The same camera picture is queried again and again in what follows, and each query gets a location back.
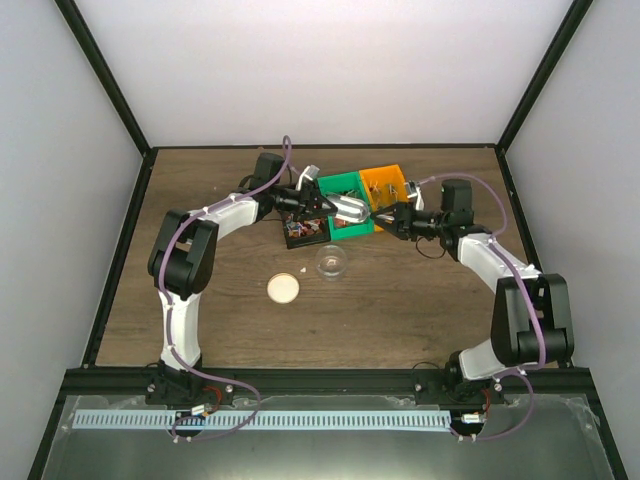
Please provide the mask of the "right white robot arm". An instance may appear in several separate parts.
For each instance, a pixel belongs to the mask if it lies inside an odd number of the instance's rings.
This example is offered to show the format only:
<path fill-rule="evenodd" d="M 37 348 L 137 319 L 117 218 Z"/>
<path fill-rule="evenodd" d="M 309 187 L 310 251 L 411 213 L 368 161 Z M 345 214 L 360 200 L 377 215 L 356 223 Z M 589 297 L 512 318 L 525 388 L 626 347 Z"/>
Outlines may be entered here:
<path fill-rule="evenodd" d="M 449 174 L 437 179 L 437 210 L 426 209 L 420 183 L 409 182 L 407 200 L 382 207 L 371 218 L 400 240 L 437 241 L 445 255 L 468 268 L 493 293 L 488 338 L 453 353 L 443 368 L 445 393 L 465 403 L 489 382 L 568 361 L 574 352 L 571 307 L 561 275 L 545 274 L 520 261 L 499 243 L 498 232 L 476 222 L 476 177 Z"/>

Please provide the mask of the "black candy bin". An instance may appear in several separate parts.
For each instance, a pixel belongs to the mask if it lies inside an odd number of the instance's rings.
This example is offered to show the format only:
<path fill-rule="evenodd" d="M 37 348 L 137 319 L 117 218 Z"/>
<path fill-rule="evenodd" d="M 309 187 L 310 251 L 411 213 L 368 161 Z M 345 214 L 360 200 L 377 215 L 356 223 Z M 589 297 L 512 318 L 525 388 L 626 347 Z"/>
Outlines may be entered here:
<path fill-rule="evenodd" d="M 326 218 L 294 221 L 293 216 L 281 213 L 283 235 L 288 249 L 323 244 L 331 240 Z"/>

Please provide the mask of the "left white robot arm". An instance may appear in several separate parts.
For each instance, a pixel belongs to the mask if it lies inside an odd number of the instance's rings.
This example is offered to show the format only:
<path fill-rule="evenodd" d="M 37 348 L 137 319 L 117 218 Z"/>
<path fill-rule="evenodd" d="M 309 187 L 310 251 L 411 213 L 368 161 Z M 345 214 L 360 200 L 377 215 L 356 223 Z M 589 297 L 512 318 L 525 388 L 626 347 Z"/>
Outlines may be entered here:
<path fill-rule="evenodd" d="M 163 347 L 154 382 L 181 403 L 194 403 L 204 392 L 205 379 L 196 373 L 202 359 L 199 303 L 212 277 L 218 241 L 273 210 L 297 220 L 337 212 L 320 193 L 316 166 L 305 167 L 295 183 L 282 184 L 289 169 L 288 156 L 263 152 L 254 172 L 223 200 L 197 210 L 171 209 L 164 217 L 147 266 L 163 309 Z"/>

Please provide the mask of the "metal scoop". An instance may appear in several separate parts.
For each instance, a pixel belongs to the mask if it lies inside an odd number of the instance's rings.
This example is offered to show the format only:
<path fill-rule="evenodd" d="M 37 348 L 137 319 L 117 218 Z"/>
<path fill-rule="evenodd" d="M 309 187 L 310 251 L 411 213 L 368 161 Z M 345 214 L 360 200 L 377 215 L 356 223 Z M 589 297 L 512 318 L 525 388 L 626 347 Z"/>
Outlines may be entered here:
<path fill-rule="evenodd" d="M 362 224 L 372 220 L 372 211 L 365 200 L 345 195 L 329 194 L 327 199 L 337 206 L 337 213 L 333 216 L 348 223 Z"/>

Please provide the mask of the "clear plastic jar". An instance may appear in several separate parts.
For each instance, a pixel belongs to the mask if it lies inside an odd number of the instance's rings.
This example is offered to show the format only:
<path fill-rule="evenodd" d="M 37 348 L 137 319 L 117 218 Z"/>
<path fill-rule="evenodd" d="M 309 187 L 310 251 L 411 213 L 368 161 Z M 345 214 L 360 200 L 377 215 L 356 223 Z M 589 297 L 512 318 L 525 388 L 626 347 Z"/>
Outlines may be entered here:
<path fill-rule="evenodd" d="M 333 244 L 321 247 L 315 256 L 315 268 L 319 276 L 328 281 L 342 278 L 347 270 L 348 257 L 345 251 Z"/>

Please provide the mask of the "green candy bin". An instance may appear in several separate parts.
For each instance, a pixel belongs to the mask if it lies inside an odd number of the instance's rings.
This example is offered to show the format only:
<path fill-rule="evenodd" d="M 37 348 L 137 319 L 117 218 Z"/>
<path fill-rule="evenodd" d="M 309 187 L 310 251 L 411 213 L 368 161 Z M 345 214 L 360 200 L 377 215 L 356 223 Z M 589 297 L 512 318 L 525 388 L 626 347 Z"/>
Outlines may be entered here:
<path fill-rule="evenodd" d="M 318 184 L 322 194 L 340 194 L 363 200 L 369 205 L 365 188 L 358 172 L 348 172 L 320 177 Z M 350 223 L 332 217 L 329 220 L 329 231 L 333 241 L 369 235 L 374 232 L 374 224 L 370 219 L 364 223 Z"/>

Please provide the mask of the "orange candy bin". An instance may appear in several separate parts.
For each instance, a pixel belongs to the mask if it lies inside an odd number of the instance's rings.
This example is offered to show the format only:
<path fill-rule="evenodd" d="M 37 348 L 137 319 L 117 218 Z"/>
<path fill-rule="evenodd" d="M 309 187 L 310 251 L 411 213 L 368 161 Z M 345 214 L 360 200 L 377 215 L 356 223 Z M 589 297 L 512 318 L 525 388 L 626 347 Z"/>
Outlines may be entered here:
<path fill-rule="evenodd" d="M 408 200 L 405 177 L 399 165 L 364 169 L 359 171 L 359 175 L 371 212 Z"/>

